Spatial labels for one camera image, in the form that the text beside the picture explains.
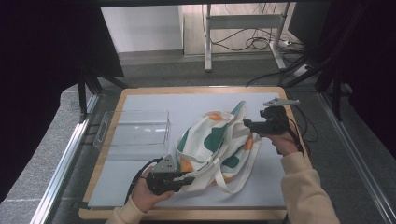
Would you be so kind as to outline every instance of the white board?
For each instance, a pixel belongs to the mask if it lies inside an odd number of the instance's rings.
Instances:
[[[260,110],[264,102],[279,95],[268,93],[202,93],[151,94],[127,96],[123,110],[169,111],[169,154],[175,157],[176,140],[200,116],[208,111],[231,111],[240,101],[247,102],[247,119],[263,121]],[[179,192],[157,207],[265,207],[284,206],[280,181],[284,175],[271,142],[263,138],[253,170],[244,188],[236,194],[222,192],[216,186],[197,192]],[[129,185],[146,161],[106,160],[104,169],[92,193],[89,207],[122,206]]]

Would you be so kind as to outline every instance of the metal rail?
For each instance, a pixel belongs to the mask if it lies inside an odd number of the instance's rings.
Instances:
[[[42,224],[45,223],[47,217],[49,216],[50,210],[55,202],[56,196],[61,188],[62,183],[64,182],[64,177],[72,163],[72,160],[76,154],[78,149],[78,145],[82,139],[83,134],[87,129],[87,124],[89,123],[90,118],[92,117],[92,111],[96,106],[96,103],[99,99],[99,96],[93,95],[91,96],[88,102],[88,117],[81,123],[76,126],[76,129],[73,131],[72,137],[67,144],[66,150],[61,157],[61,160],[56,168],[49,185],[44,192],[44,195],[41,199],[40,204],[35,210],[35,214],[33,215],[30,224]]]
[[[326,113],[329,116],[330,121],[332,122],[332,125],[334,126],[335,130],[337,131],[341,141],[343,142],[346,151],[349,155],[349,158],[352,160],[353,164],[355,165],[355,168],[358,171],[362,182],[369,191],[370,196],[375,202],[375,206],[378,208],[378,211],[381,214],[382,218],[384,218],[385,223],[395,224],[396,223],[395,212],[391,207],[388,197],[385,195],[384,191],[379,186],[378,182],[375,180],[373,174],[370,172],[369,167],[367,166],[366,162],[363,160],[363,157],[359,153],[359,150],[356,148],[343,122],[338,121],[337,117],[332,112],[332,104],[329,98],[324,93],[319,93],[318,97],[320,101],[323,103]]]

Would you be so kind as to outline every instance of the black curtain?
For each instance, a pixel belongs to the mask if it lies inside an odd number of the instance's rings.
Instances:
[[[396,4],[371,1],[341,57],[356,112],[396,158]]]
[[[50,126],[61,93],[78,83],[82,66],[113,77],[123,73],[100,8],[11,1],[0,10],[3,201]]]

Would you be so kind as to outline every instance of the green pattern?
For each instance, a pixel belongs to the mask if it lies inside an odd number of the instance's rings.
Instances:
[[[228,166],[230,168],[235,168],[238,165],[238,163],[239,163],[239,159],[235,156],[235,154],[241,149],[242,149],[242,146],[239,147],[235,151],[235,153],[231,157],[227,158],[221,165],[225,165],[225,166]]]
[[[223,141],[226,129],[227,124],[221,128],[212,128],[212,133],[204,140],[204,146],[213,153],[217,152]]]
[[[231,113],[232,113],[233,115],[235,115],[236,113],[238,113],[239,108],[241,108],[241,103],[239,103],[239,104],[233,109],[233,111],[231,111]]]
[[[183,152],[183,150],[184,150],[184,146],[186,145],[186,141],[187,141],[187,137],[189,136],[189,130],[190,129],[188,129],[185,133],[184,133],[184,135],[183,135],[183,137],[180,139],[180,142],[178,143],[178,150],[180,151],[180,152]]]

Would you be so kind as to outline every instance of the finger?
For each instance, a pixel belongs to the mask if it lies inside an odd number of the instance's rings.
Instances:
[[[165,193],[163,193],[162,195],[158,196],[158,199],[160,201],[164,201],[169,199],[170,197],[172,197],[172,195],[174,195],[174,191],[166,191]]]
[[[154,166],[150,166],[149,168],[147,168],[145,170],[145,172],[143,172],[143,174],[141,175],[142,177],[147,177],[149,175],[149,172],[154,168]]]

